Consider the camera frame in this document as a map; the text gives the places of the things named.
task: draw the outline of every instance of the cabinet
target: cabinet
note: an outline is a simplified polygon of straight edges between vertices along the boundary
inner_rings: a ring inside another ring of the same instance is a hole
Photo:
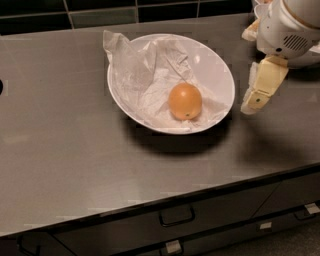
[[[317,200],[320,200],[320,172],[289,178],[280,183],[255,216],[263,216]]]
[[[70,231],[58,238],[78,255],[111,255],[250,219],[277,183]]]
[[[185,195],[183,201],[172,199],[170,206],[159,201],[154,203],[157,209],[141,206],[136,214],[117,219],[117,214],[115,218],[104,216],[99,224],[75,226],[54,237],[59,246],[66,246],[65,254],[60,255],[197,255],[318,221],[319,187],[320,172],[311,167]],[[316,211],[310,212],[306,204]],[[48,250],[43,241],[38,242],[44,247],[39,256],[51,256],[52,249]]]

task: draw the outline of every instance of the white bowl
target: white bowl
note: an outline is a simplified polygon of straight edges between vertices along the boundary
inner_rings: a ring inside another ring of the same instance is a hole
[[[150,41],[163,36],[168,36],[168,34],[151,34],[139,37],[132,40],[131,45],[135,50],[141,50]],[[201,132],[219,123],[230,111],[235,97],[234,80],[226,63],[213,50],[193,39],[178,35],[174,36],[179,40],[181,45],[188,53],[189,66],[192,69],[194,76],[198,80],[199,84],[201,84],[201,86],[207,87],[207,89],[209,90],[212,90],[212,92],[216,96],[216,99],[227,106],[224,115],[221,116],[219,120],[208,121],[206,125],[196,130],[183,130],[181,128],[158,128],[156,125],[143,120],[140,117],[139,113],[132,111],[130,107],[121,100],[121,98],[113,89],[114,85],[112,84],[111,79],[112,67],[110,65],[108,67],[107,73],[109,91],[114,101],[129,117],[131,117],[137,123],[151,130],[167,134],[191,134]]]

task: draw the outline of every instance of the wall tile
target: wall tile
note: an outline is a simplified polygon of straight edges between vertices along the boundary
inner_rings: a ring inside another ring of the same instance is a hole
[[[135,6],[135,0],[67,0],[69,11]]]
[[[63,0],[1,0],[0,17],[65,11]]]
[[[218,0],[201,2],[199,17],[251,12],[251,0]]]
[[[0,19],[0,35],[70,29],[67,14]]]
[[[71,13],[74,28],[135,23],[135,8]]]
[[[138,5],[197,2],[198,0],[138,0]]]
[[[139,21],[161,21],[197,17],[198,4],[177,4],[157,7],[140,7]]]

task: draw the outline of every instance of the drawer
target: drawer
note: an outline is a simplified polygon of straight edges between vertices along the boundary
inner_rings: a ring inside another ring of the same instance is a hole
[[[110,255],[246,220],[277,184],[221,195],[58,235],[79,256]]]
[[[284,180],[255,216],[287,210],[320,200],[320,172]]]
[[[297,227],[302,224],[320,221],[319,215],[308,215],[305,210],[284,214],[272,219],[260,220],[250,224],[238,225],[238,227],[229,230],[200,236],[195,239],[182,238],[172,242],[179,243],[182,255],[200,255],[211,252],[215,249],[231,245],[245,240],[262,237],[267,234],[276,233],[289,228]],[[158,256],[158,255],[178,255],[167,251],[167,247],[161,246],[159,250],[145,252],[141,255]]]
[[[39,255],[39,256],[72,256],[72,252],[61,245],[46,232],[26,232],[16,241],[16,254],[0,255]]]

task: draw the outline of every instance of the countertop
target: countertop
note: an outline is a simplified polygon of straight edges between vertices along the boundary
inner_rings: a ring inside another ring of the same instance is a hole
[[[238,14],[0,37],[0,235],[107,214],[320,162],[320,72],[290,70],[258,114],[240,112],[255,45]],[[187,36],[229,66],[236,98],[203,133],[128,118],[105,90],[102,33]]]

